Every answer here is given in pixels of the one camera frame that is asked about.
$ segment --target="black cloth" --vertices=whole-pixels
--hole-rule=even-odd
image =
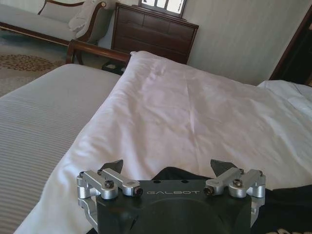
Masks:
[[[209,179],[179,168],[167,167],[153,180]],[[92,229],[87,234],[96,234]],[[266,189],[251,234],[312,234],[312,185],[292,189]]]

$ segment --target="white wall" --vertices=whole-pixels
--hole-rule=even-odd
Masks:
[[[38,12],[44,0],[0,2]],[[312,0],[188,0],[183,16],[199,25],[189,65],[259,84],[270,77],[311,4]],[[108,33],[101,45],[110,42]]]

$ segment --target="window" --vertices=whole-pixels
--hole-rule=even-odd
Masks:
[[[182,17],[186,0],[140,0],[139,6]]]

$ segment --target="patterned carpet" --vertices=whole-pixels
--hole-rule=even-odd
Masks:
[[[66,46],[0,30],[0,97],[65,64]],[[106,58],[83,55],[100,69]]]

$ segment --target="wooden dresser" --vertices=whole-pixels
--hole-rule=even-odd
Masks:
[[[117,3],[112,49],[144,50],[186,64],[197,29],[184,19]]]

